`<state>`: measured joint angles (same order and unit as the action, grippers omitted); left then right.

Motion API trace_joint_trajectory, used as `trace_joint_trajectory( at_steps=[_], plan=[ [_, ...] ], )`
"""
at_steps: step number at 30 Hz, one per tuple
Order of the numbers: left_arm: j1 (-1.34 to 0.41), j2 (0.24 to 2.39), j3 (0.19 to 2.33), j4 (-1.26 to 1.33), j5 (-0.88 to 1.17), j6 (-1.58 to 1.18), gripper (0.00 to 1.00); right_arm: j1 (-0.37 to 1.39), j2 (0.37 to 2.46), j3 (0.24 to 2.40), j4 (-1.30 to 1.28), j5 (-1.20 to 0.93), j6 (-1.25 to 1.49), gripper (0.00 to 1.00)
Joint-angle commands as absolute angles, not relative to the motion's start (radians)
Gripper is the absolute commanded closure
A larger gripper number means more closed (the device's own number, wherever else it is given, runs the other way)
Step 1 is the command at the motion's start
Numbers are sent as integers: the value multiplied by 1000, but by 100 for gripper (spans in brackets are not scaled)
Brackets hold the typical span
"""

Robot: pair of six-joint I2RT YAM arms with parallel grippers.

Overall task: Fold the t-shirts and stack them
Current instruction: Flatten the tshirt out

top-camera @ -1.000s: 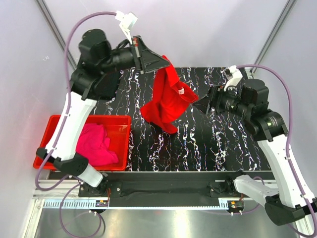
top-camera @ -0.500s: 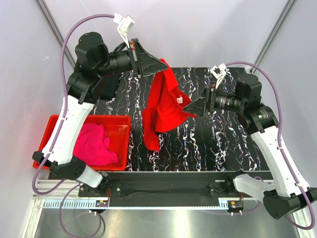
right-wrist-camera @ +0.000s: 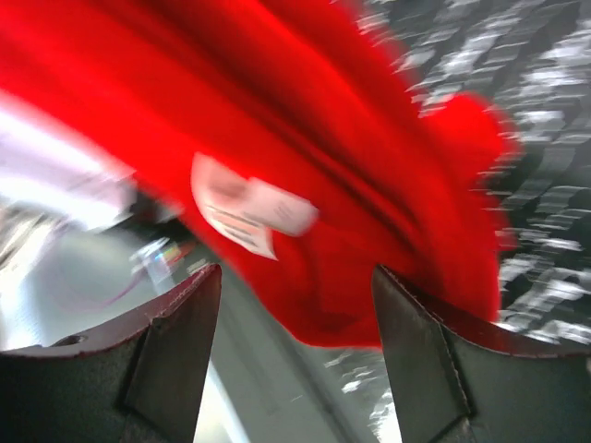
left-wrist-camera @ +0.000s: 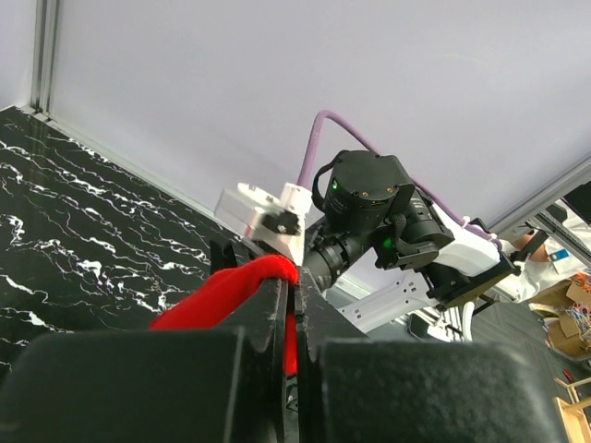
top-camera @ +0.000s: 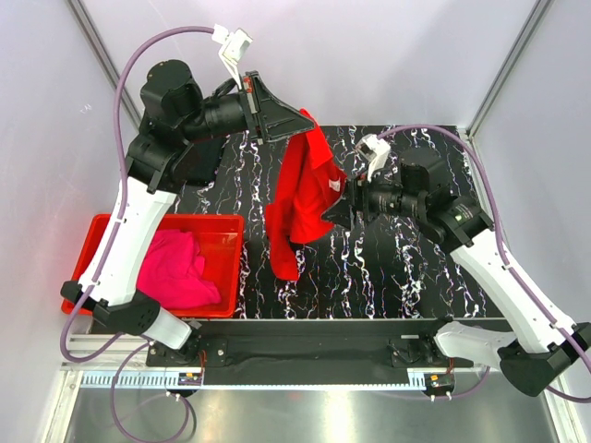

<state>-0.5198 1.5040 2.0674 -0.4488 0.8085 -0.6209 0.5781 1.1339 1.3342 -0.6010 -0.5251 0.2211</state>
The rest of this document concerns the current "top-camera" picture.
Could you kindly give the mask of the red t shirt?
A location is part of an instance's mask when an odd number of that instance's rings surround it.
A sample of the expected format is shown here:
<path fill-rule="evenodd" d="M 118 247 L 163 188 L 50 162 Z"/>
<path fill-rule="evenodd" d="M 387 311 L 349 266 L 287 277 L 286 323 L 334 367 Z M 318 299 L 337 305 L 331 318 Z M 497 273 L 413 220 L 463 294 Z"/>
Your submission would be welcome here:
<path fill-rule="evenodd" d="M 298 280 L 292 245 L 317 241 L 333 228 L 322 214 L 341 196 L 345 178 L 320 126 L 289 139 L 274 200 L 265 209 L 271 269 L 276 278 Z"/>

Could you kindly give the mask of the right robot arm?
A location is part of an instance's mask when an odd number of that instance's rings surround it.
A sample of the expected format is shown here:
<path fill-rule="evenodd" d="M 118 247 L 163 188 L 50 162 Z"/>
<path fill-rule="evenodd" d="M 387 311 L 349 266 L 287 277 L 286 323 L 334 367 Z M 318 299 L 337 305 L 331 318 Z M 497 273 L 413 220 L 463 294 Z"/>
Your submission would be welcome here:
<path fill-rule="evenodd" d="M 536 397 L 590 348 L 590 325 L 563 314 L 523 274 L 498 238 L 493 220 L 472 198 L 452 193 L 439 157 L 405 154 L 400 175 L 383 170 L 349 178 L 322 214 L 347 230 L 380 215 L 406 217 L 441 252 L 469 273 L 511 329 L 500 332 L 444 319 L 423 335 L 419 354 L 428 365 L 464 359 L 502 372 L 523 394 Z"/>

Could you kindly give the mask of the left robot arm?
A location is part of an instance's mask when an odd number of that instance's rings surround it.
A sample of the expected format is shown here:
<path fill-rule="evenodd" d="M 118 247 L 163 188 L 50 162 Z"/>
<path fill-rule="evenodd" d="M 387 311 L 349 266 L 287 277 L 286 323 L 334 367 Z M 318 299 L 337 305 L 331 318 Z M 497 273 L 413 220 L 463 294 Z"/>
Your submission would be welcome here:
<path fill-rule="evenodd" d="M 157 341 L 176 363 L 190 365 L 199 356 L 192 328 L 137 287 L 157 227 L 183 186 L 215 181 L 226 137 L 247 133 L 258 144 L 272 143 L 315 124 L 277 99 L 256 71 L 204 97 L 188 65 L 169 60 L 150 70 L 140 98 L 139 133 L 128 147 L 127 177 L 103 238 L 90 265 L 61 294 L 106 328 Z"/>

